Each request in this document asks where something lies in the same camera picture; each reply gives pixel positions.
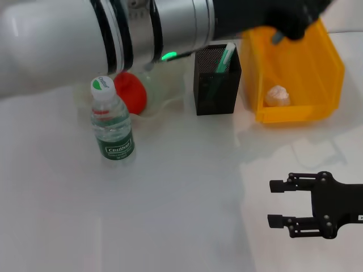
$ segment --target pen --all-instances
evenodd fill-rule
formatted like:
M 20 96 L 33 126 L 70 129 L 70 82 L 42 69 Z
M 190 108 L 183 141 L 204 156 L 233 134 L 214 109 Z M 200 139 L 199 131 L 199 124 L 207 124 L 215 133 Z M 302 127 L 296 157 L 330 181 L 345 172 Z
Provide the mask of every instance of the pen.
M 218 64 L 218 67 L 216 69 L 216 73 L 221 74 L 224 73 L 227 70 L 227 67 L 231 61 L 231 58 L 233 56 L 234 50 L 236 49 L 236 45 L 229 42 L 226 46 L 225 51 L 223 52 L 222 58 L 220 63 Z M 211 88 L 207 94 L 206 99 L 211 100 L 216 95 L 216 92 L 218 91 L 218 88 L 220 87 L 222 83 L 222 79 L 218 78 L 217 80 L 213 80 L 211 83 Z

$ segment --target water bottle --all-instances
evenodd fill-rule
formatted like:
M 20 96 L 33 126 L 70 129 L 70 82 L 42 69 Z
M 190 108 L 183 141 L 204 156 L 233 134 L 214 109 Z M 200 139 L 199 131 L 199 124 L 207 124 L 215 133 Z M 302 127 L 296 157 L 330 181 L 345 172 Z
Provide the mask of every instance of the water bottle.
M 95 78 L 91 92 L 91 122 L 102 155 L 109 160 L 126 159 L 134 151 L 135 143 L 129 111 L 116 94 L 113 80 L 107 76 Z

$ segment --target green label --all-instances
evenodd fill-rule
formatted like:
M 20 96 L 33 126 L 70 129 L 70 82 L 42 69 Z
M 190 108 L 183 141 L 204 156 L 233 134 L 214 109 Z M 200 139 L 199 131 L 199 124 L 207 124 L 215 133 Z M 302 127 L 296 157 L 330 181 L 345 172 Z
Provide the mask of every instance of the green label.
M 132 131 L 124 139 L 118 142 L 109 143 L 101 141 L 100 139 L 97 139 L 97 142 L 102 155 L 109 160 L 126 159 L 135 149 Z
M 93 81 L 93 87 L 94 87 L 96 90 L 102 90 L 102 89 L 101 89 L 101 85 L 100 85 L 100 83 L 99 83 L 97 80 Z

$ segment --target red ball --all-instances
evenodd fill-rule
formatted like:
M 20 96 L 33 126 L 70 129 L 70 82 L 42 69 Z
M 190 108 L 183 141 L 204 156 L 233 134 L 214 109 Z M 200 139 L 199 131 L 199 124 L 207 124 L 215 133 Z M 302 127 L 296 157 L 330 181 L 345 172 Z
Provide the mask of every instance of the red ball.
M 116 92 L 130 113 L 139 115 L 147 104 L 147 93 L 141 81 L 133 74 L 121 73 L 115 80 Z

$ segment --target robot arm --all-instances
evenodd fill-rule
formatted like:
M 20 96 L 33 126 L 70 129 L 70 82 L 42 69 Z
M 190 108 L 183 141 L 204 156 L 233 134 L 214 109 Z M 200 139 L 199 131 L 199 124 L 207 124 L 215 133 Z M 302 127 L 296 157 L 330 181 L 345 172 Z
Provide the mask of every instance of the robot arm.
M 0 95 L 32 94 L 192 53 L 269 25 L 301 39 L 331 0 L 61 0 L 0 17 Z

